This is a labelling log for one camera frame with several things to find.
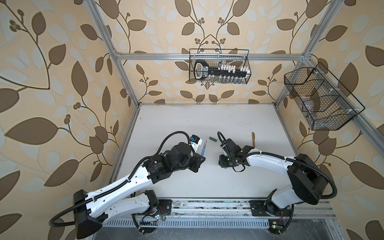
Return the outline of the brown pen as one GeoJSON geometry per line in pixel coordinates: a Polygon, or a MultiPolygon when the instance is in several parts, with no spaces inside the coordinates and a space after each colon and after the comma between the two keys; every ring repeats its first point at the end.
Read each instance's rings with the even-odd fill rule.
{"type": "Polygon", "coordinates": [[[253,148],[256,147],[256,135],[254,132],[252,132],[252,143],[253,143],[253,148]]]}

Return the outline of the blue pen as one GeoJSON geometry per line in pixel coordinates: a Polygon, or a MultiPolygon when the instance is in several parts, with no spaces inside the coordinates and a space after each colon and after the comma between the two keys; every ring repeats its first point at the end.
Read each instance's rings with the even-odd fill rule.
{"type": "Polygon", "coordinates": [[[205,154],[205,150],[206,150],[206,146],[207,146],[207,141],[205,141],[204,145],[203,145],[203,149],[202,149],[202,153],[201,153],[201,156],[204,157],[204,154],[205,154]]]}

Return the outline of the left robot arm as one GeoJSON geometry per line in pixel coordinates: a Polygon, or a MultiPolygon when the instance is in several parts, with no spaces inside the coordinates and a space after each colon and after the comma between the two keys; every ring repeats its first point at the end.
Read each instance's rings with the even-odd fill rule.
{"type": "Polygon", "coordinates": [[[177,171],[197,173],[205,161],[197,153],[203,141],[196,135],[187,139],[169,151],[157,150],[154,155],[144,157],[129,175],[99,190],[77,191],[73,206],[55,215],[49,221],[50,227],[75,226],[76,238],[85,239],[122,215],[155,214],[160,203],[155,192],[147,188],[177,171]]]}

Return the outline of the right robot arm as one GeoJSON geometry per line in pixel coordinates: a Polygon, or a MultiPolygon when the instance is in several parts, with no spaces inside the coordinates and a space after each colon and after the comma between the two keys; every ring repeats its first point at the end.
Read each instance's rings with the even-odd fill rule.
{"type": "Polygon", "coordinates": [[[272,190],[263,202],[251,202],[251,207],[269,216],[283,218],[284,211],[289,211],[288,221],[284,225],[273,223],[269,227],[272,235],[281,235],[288,229],[294,216],[295,205],[317,205],[320,200],[332,199],[338,193],[332,178],[305,154],[286,157],[259,151],[251,146],[240,148],[232,139],[226,139],[221,132],[218,132],[218,139],[224,151],[219,158],[220,167],[258,167],[280,174],[290,181],[285,188],[272,190]]]}

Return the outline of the black tool in basket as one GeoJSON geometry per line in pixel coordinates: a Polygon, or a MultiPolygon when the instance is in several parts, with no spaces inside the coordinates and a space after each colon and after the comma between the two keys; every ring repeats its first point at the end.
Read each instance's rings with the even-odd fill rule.
{"type": "Polygon", "coordinates": [[[248,67],[240,67],[231,65],[220,65],[217,68],[211,67],[206,61],[198,60],[193,67],[193,74],[196,80],[204,80],[213,77],[234,77],[248,78],[251,75],[251,70],[248,67]]]}

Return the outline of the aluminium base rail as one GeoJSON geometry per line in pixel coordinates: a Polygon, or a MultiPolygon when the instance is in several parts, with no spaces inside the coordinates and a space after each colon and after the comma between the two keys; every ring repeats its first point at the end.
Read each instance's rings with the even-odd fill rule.
{"type": "Polygon", "coordinates": [[[159,199],[157,218],[137,214],[144,228],[219,228],[268,229],[273,223],[284,226],[287,220],[334,220],[328,201],[317,205],[286,207],[276,216],[263,210],[262,199],[159,199]]]}

